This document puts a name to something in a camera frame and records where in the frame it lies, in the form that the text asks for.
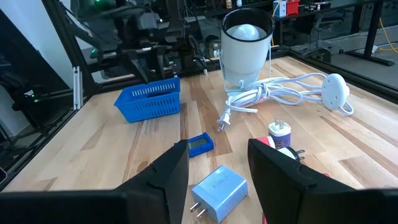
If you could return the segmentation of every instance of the wooden table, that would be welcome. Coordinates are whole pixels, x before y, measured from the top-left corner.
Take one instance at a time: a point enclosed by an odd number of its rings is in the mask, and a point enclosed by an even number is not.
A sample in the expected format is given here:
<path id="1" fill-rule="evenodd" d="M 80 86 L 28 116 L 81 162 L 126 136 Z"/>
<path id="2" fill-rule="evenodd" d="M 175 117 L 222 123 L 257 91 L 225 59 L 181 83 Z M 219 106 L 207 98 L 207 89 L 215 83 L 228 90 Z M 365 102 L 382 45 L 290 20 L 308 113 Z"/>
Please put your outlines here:
<path id="1" fill-rule="evenodd" d="M 316 72 L 292 58 L 272 61 L 273 76 Z M 267 65 L 261 78 L 267 77 Z M 321 85 L 317 78 L 307 83 Z M 249 138 L 267 136 L 278 115 L 292 127 L 292 147 L 306 152 L 309 167 L 354 188 L 398 186 L 398 106 L 350 85 L 352 116 L 305 102 L 281 105 L 269 100 L 256 114 L 232 112 L 232 125 L 216 132 L 226 93 L 221 72 L 181 79 L 181 112 L 127 123 L 113 106 L 120 91 L 95 95 L 5 188 L 4 191 L 112 189 L 145 168 L 173 143 L 207 131 L 215 150 L 190 159 L 189 189 L 219 165 L 248 180 L 249 195 L 223 223 L 261 223 L 261 206 L 247 159 Z M 197 223 L 187 192 L 183 223 Z M 201 223 L 209 223 L 204 217 Z"/>

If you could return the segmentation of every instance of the gray floor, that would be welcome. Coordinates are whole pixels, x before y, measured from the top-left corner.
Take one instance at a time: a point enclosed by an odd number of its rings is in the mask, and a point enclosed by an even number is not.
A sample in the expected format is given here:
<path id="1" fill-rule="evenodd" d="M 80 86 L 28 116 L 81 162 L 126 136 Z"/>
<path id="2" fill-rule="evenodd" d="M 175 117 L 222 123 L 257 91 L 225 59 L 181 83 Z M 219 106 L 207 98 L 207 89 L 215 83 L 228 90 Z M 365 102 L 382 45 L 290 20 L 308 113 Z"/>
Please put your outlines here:
<path id="1" fill-rule="evenodd" d="M 389 45 L 381 46 L 381 48 L 391 49 Z M 392 50 L 377 50 L 373 56 L 386 60 L 392 60 L 396 64 L 394 66 L 388 67 L 346 54 L 332 56 L 332 64 L 398 88 L 398 53 Z"/>

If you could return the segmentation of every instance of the blue charger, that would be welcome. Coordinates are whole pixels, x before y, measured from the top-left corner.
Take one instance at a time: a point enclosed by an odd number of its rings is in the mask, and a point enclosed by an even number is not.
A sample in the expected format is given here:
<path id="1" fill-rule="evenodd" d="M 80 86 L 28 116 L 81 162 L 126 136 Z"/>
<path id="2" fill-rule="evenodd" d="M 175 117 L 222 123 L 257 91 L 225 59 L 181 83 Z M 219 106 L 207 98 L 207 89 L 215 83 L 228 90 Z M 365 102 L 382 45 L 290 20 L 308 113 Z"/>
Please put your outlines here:
<path id="1" fill-rule="evenodd" d="M 219 166 L 192 188 L 195 202 L 191 212 L 201 208 L 215 222 L 221 222 L 248 194 L 248 183 L 239 174 L 225 166 Z"/>
<path id="2" fill-rule="evenodd" d="M 200 155 L 214 149 L 213 140 L 205 132 L 188 140 L 189 158 Z"/>

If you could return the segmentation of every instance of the small blue object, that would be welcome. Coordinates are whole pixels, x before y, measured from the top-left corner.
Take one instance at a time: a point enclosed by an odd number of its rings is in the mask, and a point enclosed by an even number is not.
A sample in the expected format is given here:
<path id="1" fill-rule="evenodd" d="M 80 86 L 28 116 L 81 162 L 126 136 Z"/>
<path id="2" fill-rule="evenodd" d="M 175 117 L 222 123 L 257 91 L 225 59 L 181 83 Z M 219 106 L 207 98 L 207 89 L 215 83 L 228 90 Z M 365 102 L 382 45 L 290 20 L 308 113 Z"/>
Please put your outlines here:
<path id="1" fill-rule="evenodd" d="M 192 188 L 194 203 L 215 222 L 221 222 L 248 194 L 248 183 L 239 174 L 219 166 Z"/>
<path id="2" fill-rule="evenodd" d="M 114 105 L 130 122 L 180 112 L 180 79 L 170 78 L 125 88 Z"/>
<path id="3" fill-rule="evenodd" d="M 188 140 L 189 158 L 200 155 L 214 149 L 213 140 L 207 133 L 193 137 Z"/>

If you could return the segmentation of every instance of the black metal frame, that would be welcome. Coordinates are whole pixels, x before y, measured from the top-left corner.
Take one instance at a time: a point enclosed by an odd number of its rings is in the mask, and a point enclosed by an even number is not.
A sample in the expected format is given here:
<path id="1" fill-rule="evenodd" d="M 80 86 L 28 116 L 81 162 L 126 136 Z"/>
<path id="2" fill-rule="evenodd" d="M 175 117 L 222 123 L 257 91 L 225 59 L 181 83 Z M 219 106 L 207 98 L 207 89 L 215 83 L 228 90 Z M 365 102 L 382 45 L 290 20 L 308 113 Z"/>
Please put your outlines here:
<path id="1" fill-rule="evenodd" d="M 393 62 L 393 61 L 372 56 L 372 49 L 373 49 L 373 45 L 374 45 L 374 40 L 376 39 L 377 28 L 379 27 L 379 19 L 381 17 L 381 11 L 383 9 L 383 3 L 384 3 L 384 1 L 378 1 L 378 2 L 374 3 L 372 18 L 371 18 L 371 23 L 369 25 L 368 38 L 366 39 L 364 53 L 361 54 L 355 50 L 352 50 L 352 51 L 346 52 L 346 54 L 348 54 L 350 56 L 358 57 L 361 59 L 369 60 L 370 62 L 375 62 L 375 63 L 379 63 L 379 64 L 386 65 L 386 66 L 393 66 L 393 65 L 395 65 L 395 62 Z"/>
<path id="2" fill-rule="evenodd" d="M 366 39 L 365 51 L 363 54 L 361 54 L 361 53 L 357 53 L 356 50 L 352 50 L 352 51 L 346 52 L 346 54 L 354 56 L 354 57 L 359 57 L 359 58 L 362 58 L 365 60 L 369 60 L 371 62 L 380 63 L 382 65 L 393 66 L 393 65 L 395 65 L 395 63 L 393 61 L 385 60 L 385 59 L 381 59 L 381 58 L 372 56 L 372 49 L 373 49 L 373 45 L 374 45 L 374 40 L 376 39 L 377 28 L 378 28 L 378 24 L 379 24 L 379 19 L 381 17 L 381 11 L 383 8 L 384 0 L 362 1 L 362 2 L 359 2 L 356 4 L 346 4 L 346 5 L 343 5 L 340 7 L 331 7 L 331 8 L 322 9 L 320 11 L 304 12 L 304 13 L 294 15 L 294 16 L 276 18 L 275 20 L 277 22 L 277 26 L 276 26 L 275 32 L 274 32 L 276 34 L 274 36 L 275 44 L 279 44 L 279 45 L 283 44 L 282 23 L 285 20 L 319 14 L 319 13 L 325 13 L 325 12 L 330 12 L 330 11 L 336 11 L 339 9 L 344 9 L 344 8 L 353 7 L 353 6 L 355 6 L 355 9 L 354 9 L 354 14 L 353 14 L 354 19 L 353 19 L 353 24 L 352 24 L 352 28 L 351 28 L 351 33 L 352 34 L 358 33 L 360 30 L 360 27 L 362 26 L 362 23 L 363 23 L 363 8 L 364 8 L 363 5 L 371 4 L 371 3 L 374 3 L 374 7 L 373 7 L 371 23 L 369 25 L 368 38 Z"/>

